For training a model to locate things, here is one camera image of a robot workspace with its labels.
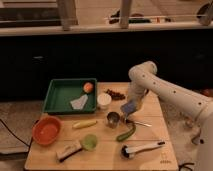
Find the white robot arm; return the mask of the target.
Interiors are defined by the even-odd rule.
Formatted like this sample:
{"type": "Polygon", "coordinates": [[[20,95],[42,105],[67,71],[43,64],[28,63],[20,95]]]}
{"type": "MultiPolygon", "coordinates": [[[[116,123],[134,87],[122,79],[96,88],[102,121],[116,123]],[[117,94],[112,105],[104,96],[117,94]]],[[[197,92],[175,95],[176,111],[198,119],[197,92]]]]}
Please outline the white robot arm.
{"type": "Polygon", "coordinates": [[[213,171],[213,98],[160,79],[156,74],[157,66],[152,61],[133,66],[128,72],[128,99],[139,104],[145,91],[151,90],[189,114],[201,129],[194,171],[213,171]]]}

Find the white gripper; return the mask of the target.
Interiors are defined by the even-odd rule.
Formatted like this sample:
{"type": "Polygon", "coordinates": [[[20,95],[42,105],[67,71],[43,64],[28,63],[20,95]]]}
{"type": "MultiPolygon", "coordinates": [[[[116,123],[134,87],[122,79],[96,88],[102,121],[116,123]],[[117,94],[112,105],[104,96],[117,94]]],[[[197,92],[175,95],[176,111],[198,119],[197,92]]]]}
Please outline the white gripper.
{"type": "Polygon", "coordinates": [[[135,104],[135,108],[140,110],[143,103],[143,98],[146,96],[147,90],[136,83],[130,83],[127,90],[127,100],[135,104]]]}

